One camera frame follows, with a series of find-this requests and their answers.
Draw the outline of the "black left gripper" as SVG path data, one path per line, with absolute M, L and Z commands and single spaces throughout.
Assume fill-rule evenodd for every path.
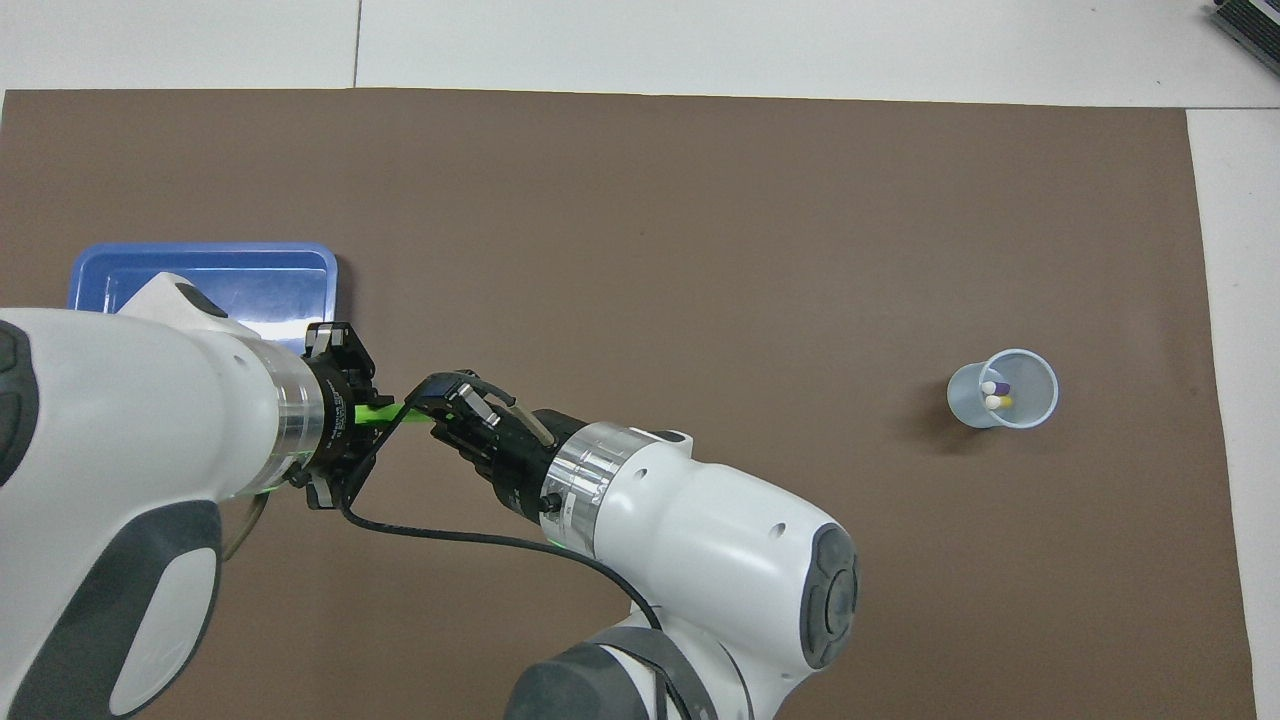
M 307 327 L 302 361 L 317 380 L 324 419 L 312 457 L 291 471 L 291 484 L 306 491 L 312 510 L 352 505 L 375 462 L 383 430 L 357 423 L 357 409 L 389 407 L 393 397 L 375 386 L 376 365 L 347 322 Z

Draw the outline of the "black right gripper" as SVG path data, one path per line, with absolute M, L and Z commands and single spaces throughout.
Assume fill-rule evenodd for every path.
M 531 418 L 550 434 L 545 445 L 517 413 L 502 406 L 500 389 L 486 380 L 471 380 L 462 372 L 433 373 L 408 395 L 410 411 L 435 421 L 435 439 L 472 464 L 500 503 L 539 523 L 541 515 L 561 505 L 558 500 L 544 500 L 552 461 L 586 423 L 553 409 L 534 411 Z

